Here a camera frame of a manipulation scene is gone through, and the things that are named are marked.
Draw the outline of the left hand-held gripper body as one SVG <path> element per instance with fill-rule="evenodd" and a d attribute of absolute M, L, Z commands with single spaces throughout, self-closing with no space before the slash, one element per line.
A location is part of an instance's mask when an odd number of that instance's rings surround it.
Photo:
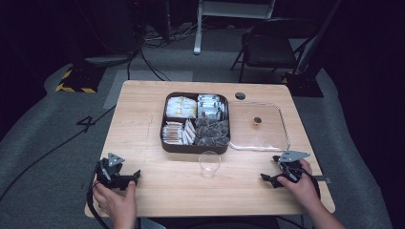
<path fill-rule="evenodd" d="M 125 159 L 113 153 L 109 153 L 97 165 L 96 180 L 109 189 L 116 189 L 127 184 L 130 176 L 122 176 L 120 170 Z"/>

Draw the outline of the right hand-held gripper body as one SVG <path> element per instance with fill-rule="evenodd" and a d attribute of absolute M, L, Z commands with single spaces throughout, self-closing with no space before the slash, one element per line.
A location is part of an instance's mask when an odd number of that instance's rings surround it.
<path fill-rule="evenodd" d="M 310 153 L 298 151 L 285 151 L 280 156 L 274 156 L 273 160 L 279 164 L 282 176 L 291 182 L 298 182 L 303 173 L 300 159 L 310 156 Z"/>

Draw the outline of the person's left hand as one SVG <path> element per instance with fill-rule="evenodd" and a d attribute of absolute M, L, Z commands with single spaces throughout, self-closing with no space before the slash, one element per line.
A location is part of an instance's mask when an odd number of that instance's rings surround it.
<path fill-rule="evenodd" d="M 101 209 L 109 216 L 114 225 L 114 222 L 117 221 L 137 221 L 136 188 L 137 186 L 131 185 L 126 190 L 126 195 L 121 196 L 98 183 L 92 192 Z"/>

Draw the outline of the person's right hand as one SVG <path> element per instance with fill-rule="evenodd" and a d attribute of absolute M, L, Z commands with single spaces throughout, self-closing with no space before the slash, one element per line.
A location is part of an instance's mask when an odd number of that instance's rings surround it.
<path fill-rule="evenodd" d="M 285 177 L 278 177 L 277 180 L 292 192 L 296 200 L 308 213 L 314 212 L 321 206 L 321 200 L 317 195 L 311 178 L 307 174 L 302 174 L 297 183 L 291 182 Z"/>

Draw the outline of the clear plastic lid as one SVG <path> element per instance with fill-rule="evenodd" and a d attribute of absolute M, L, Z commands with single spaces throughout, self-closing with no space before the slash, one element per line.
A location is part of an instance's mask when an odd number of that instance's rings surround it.
<path fill-rule="evenodd" d="M 239 151 L 283 152 L 289 139 L 283 114 L 272 103 L 233 101 L 229 103 L 229 146 Z M 253 118 L 260 117 L 259 127 Z"/>

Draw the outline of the brown compartment box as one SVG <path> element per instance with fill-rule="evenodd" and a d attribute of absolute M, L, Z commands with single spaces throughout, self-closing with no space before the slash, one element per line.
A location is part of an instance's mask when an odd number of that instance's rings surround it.
<path fill-rule="evenodd" d="M 192 145 L 172 145 L 172 144 L 167 144 L 162 140 L 162 135 L 161 131 L 163 126 L 166 124 L 167 121 L 176 121 L 180 123 L 184 123 L 186 119 L 190 119 L 195 130 L 196 130 L 196 120 L 198 119 L 198 111 L 197 111 L 197 116 L 195 118 L 182 118 L 182 117 L 168 117 L 166 115 L 166 104 L 167 101 L 170 97 L 175 97 L 175 96 L 184 96 L 191 98 L 197 102 L 198 106 L 198 96 L 203 93 L 184 93 L 184 92 L 173 92 L 170 93 L 168 96 L 165 98 L 165 104 L 163 108 L 163 115 L 162 115 L 162 122 L 161 122 L 161 128 L 160 128 L 160 141 L 161 141 L 161 146 L 162 148 L 169 153 L 185 153 L 185 154 L 200 154 L 205 151 L 214 151 L 217 154 L 223 154 L 227 148 L 228 144 L 226 146 L 221 146 L 221 147 L 212 147 L 212 146 L 198 146 L 195 144 L 195 142 Z M 225 114 L 224 114 L 224 119 L 221 120 L 227 120 L 228 125 L 229 125 L 229 116 L 228 116 L 228 101 L 227 99 L 219 94 L 224 100 L 225 100 Z"/>

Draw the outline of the person's grey clothing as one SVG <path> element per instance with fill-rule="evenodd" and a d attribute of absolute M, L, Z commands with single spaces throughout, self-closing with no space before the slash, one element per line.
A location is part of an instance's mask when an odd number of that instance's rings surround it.
<path fill-rule="evenodd" d="M 140 219 L 140 229 L 166 229 L 165 226 L 148 218 Z"/>

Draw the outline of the pile of white stick packets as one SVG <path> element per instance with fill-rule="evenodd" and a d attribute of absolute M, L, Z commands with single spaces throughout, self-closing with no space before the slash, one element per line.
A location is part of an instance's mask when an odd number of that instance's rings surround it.
<path fill-rule="evenodd" d="M 184 123 L 167 121 L 161 135 L 167 144 L 192 145 L 196 139 L 196 130 L 190 119 L 186 119 Z"/>

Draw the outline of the clear plastic cup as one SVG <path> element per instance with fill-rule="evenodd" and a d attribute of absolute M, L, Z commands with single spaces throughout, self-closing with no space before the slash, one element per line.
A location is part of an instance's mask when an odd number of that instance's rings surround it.
<path fill-rule="evenodd" d="M 199 157 L 199 165 L 201 168 L 201 176 L 205 178 L 212 178 L 216 175 L 216 172 L 220 169 L 222 164 L 221 157 L 213 152 L 203 152 Z"/>

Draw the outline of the pile of dark tea bags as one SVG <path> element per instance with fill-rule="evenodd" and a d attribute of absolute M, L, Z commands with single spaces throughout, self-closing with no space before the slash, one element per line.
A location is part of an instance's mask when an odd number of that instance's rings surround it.
<path fill-rule="evenodd" d="M 221 147 L 230 140 L 227 120 L 198 118 L 196 120 L 195 144 L 198 146 Z"/>

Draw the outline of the pile of yellow white packets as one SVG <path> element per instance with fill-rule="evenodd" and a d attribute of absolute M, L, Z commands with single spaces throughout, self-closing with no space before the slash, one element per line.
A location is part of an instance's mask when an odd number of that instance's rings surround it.
<path fill-rule="evenodd" d="M 168 117 L 195 118 L 197 116 L 197 102 L 184 96 L 170 97 L 166 104 Z"/>

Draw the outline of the pile of silver white packets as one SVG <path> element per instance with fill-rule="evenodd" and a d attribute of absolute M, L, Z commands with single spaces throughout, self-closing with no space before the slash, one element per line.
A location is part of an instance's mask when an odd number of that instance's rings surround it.
<path fill-rule="evenodd" d="M 200 94 L 198 96 L 197 111 L 198 118 L 224 119 L 225 100 L 218 94 Z"/>

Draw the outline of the black yellow striped stand base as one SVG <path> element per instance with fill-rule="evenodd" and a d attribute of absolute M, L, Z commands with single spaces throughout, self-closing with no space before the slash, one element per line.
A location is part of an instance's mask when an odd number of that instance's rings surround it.
<path fill-rule="evenodd" d="M 71 66 L 64 73 L 55 90 L 57 92 L 94 94 L 98 91 L 98 85 L 105 71 L 105 68 L 99 67 L 79 69 Z"/>

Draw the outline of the black folding chair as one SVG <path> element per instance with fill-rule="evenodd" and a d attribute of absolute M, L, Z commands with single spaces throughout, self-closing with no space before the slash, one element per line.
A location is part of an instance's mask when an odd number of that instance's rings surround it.
<path fill-rule="evenodd" d="M 241 64 L 239 81 L 245 66 L 252 68 L 291 69 L 296 73 L 306 45 L 318 34 L 316 21 L 305 18 L 275 17 L 259 22 L 243 34 L 242 47 L 231 69 Z"/>

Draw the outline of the white desk frame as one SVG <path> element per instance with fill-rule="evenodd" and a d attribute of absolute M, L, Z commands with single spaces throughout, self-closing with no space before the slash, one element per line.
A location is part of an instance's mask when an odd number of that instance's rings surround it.
<path fill-rule="evenodd" d="M 199 55 L 202 51 L 203 17 L 220 16 L 248 19 L 268 19 L 274 10 L 276 0 L 266 0 L 265 3 L 237 3 L 229 1 L 199 0 L 197 10 L 197 31 L 193 53 Z"/>

